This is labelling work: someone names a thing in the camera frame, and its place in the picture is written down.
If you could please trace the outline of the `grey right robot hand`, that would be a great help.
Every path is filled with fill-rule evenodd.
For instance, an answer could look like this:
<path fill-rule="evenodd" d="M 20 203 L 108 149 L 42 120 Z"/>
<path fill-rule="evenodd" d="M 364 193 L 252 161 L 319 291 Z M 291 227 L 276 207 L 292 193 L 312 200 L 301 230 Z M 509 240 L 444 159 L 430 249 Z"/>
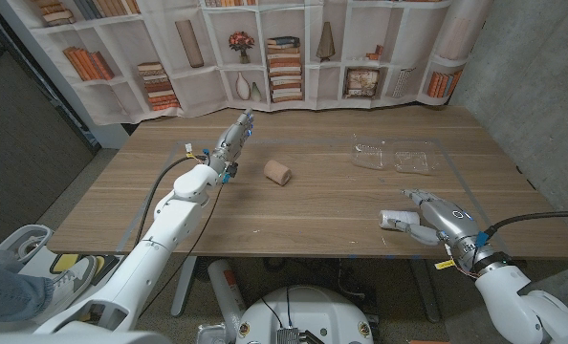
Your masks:
<path fill-rule="evenodd" d="M 457 266 L 474 277 L 512 264 L 506 253 L 494 250 L 480 235 L 479 225 L 459 205 L 421 189 L 404 189 L 403 193 L 420 207 L 428 225 L 420 224 L 416 212 L 383 210 L 382 228 L 398 229 L 425 245 L 447 245 Z"/>

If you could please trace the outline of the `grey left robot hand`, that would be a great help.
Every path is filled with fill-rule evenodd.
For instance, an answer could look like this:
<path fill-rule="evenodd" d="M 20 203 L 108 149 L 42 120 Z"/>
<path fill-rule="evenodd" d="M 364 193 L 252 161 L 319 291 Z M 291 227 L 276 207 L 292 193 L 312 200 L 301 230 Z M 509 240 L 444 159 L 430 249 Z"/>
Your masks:
<path fill-rule="evenodd" d="M 218 177 L 224 177 L 228 173 L 229 166 L 239 158 L 246 140 L 251 135 L 252 128 L 253 109 L 248 108 L 220 136 L 208 162 L 208 166 L 218 174 Z"/>

